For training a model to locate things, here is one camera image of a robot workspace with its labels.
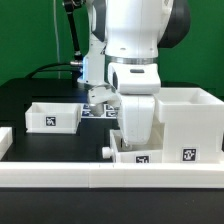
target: cable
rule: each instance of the cable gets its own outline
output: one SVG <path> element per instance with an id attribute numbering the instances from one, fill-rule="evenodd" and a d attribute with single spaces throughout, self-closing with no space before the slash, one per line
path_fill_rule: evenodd
<path id="1" fill-rule="evenodd" d="M 70 32 L 71 32 L 72 43 L 73 43 L 73 48 L 74 48 L 74 58 L 76 60 L 82 60 L 83 56 L 80 51 L 79 40 L 78 40 L 78 35 L 77 35 L 77 30 L 76 30 L 76 24 L 75 24 L 75 20 L 73 17 L 74 10 L 82 7 L 81 1 L 80 0 L 78 0 L 78 1 L 63 0 L 63 6 L 67 13 L 67 17 L 68 17 L 68 21 L 69 21 L 69 25 L 70 25 Z"/>
<path id="2" fill-rule="evenodd" d="M 41 71 L 43 71 L 46 68 L 52 68 L 52 67 L 57 67 L 57 66 L 65 66 L 65 65 L 69 65 L 70 66 L 70 63 L 64 62 L 64 63 L 52 63 L 52 64 L 44 65 L 44 66 L 41 66 L 41 67 L 37 68 L 33 72 L 30 72 L 28 75 L 25 76 L 25 78 L 26 79 L 32 79 L 33 76 L 36 73 L 41 72 Z"/>
<path id="3" fill-rule="evenodd" d="M 56 0 L 53 1 L 53 11 L 54 11 L 54 31 L 55 31 L 55 38 L 56 38 L 56 48 L 57 48 L 57 61 L 58 63 L 61 62 L 60 57 L 60 42 L 59 42 L 59 34 L 58 34 L 58 22 L 57 22 L 57 3 Z M 58 72 L 58 78 L 61 78 L 61 72 Z"/>
<path id="4" fill-rule="evenodd" d="M 72 72 L 74 70 L 71 69 L 47 69 L 47 70 L 41 70 L 39 72 Z"/>

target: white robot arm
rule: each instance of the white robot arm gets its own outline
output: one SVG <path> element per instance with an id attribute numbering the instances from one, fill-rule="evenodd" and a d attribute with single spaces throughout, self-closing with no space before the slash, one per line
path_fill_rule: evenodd
<path id="1" fill-rule="evenodd" d="M 188 32 L 186 2 L 107 0 L 105 81 L 117 96 L 117 118 L 126 145 L 143 145 L 149 140 L 155 107 L 153 94 L 161 86 L 157 46 L 173 47 Z M 102 101 L 107 96 L 109 101 L 114 100 L 108 89 L 103 92 L 100 88 L 98 96 L 104 95 Z M 90 91 L 90 101 L 101 98 L 96 97 L 96 92 Z"/>

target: white box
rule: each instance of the white box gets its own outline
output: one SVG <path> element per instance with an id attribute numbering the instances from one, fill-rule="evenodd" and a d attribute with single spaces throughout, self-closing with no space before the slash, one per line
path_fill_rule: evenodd
<path id="1" fill-rule="evenodd" d="M 0 128 L 0 160 L 5 155 L 9 146 L 12 144 L 12 128 Z"/>
<path id="2" fill-rule="evenodd" d="M 113 149 L 111 156 L 116 163 L 161 163 L 162 145 L 152 144 L 150 141 L 146 145 L 133 145 L 125 147 L 122 141 L 122 134 L 119 130 L 110 130 L 110 147 Z"/>
<path id="3" fill-rule="evenodd" d="M 81 121 L 81 105 L 75 103 L 32 103 L 25 116 L 28 133 L 74 134 Z"/>
<path id="4" fill-rule="evenodd" d="M 163 162 L 220 162 L 224 132 L 221 100 L 200 88 L 161 88 L 155 100 L 155 123 L 164 127 Z M 189 153 L 195 153 L 194 159 Z"/>

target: black table surface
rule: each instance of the black table surface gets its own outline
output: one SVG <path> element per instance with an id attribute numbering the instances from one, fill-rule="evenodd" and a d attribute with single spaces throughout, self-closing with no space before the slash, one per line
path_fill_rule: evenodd
<path id="1" fill-rule="evenodd" d="M 72 88 L 70 80 L 2 85 L 0 126 L 13 127 L 13 145 L 2 162 L 102 161 L 100 149 L 109 145 L 116 120 L 82 120 L 76 135 L 26 134 L 24 113 L 32 102 L 86 103 L 86 91 Z M 0 188 L 0 224 L 221 224 L 223 207 L 223 189 Z"/>

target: green wall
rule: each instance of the green wall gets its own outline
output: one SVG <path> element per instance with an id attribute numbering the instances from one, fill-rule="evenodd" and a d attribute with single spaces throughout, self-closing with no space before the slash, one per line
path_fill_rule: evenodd
<path id="1" fill-rule="evenodd" d="M 61 60 L 69 61 L 72 43 L 61 2 L 57 0 Z M 160 77 L 163 81 L 193 82 L 223 97 L 224 1 L 189 0 L 189 5 L 190 33 L 177 47 L 160 50 Z M 86 53 L 85 9 L 79 10 L 75 18 L 79 18 L 81 49 Z M 1 1 L 0 84 L 56 61 L 53 0 Z"/>

